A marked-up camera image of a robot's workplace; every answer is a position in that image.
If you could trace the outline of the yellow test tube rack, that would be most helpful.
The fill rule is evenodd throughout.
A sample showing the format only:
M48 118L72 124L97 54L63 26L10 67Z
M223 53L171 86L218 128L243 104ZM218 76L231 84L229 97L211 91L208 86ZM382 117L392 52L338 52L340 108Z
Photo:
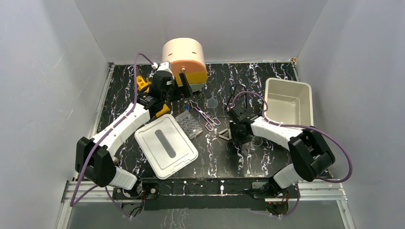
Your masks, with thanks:
M168 113L170 108L161 100L149 94L151 81L145 80L142 76L136 77L138 98L137 103L149 111L150 118L159 118Z

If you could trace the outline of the clear plastic tube rack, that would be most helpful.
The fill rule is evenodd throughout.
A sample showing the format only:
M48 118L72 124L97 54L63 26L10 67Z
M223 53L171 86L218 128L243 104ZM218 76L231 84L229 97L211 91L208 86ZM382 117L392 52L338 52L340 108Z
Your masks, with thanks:
M203 132L202 127L188 110L176 116L175 120L189 139L196 138Z

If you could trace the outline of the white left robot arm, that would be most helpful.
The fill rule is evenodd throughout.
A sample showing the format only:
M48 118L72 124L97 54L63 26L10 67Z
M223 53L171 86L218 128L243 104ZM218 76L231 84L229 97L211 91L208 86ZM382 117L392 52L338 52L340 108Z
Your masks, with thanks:
M116 166L113 157L121 145L155 117L165 104L192 95L186 74L179 76L181 85L169 70L157 70L151 83L136 91L135 101L116 120L95 136L78 140L75 156L78 182L87 178L99 187L120 187L130 198L140 197L143 186L138 177Z

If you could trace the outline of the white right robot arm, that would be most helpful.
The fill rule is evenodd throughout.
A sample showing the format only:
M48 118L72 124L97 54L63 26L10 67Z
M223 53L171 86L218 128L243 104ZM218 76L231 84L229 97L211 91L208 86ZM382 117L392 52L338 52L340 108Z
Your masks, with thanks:
M270 140L290 152L292 163L271 176L266 184L276 198L300 181L313 181L335 162L335 156L321 133L312 127L285 127L266 116L237 105L228 111L234 145L243 145L254 136Z

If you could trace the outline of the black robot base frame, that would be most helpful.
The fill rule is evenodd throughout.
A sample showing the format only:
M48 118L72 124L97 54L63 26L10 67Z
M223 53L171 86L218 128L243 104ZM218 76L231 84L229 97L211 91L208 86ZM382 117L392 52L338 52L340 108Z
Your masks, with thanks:
M267 177L254 178L145 178L140 191L113 189L113 198L124 204L144 204L146 211L164 209L233 209L285 214L298 197L295 186L276 187Z

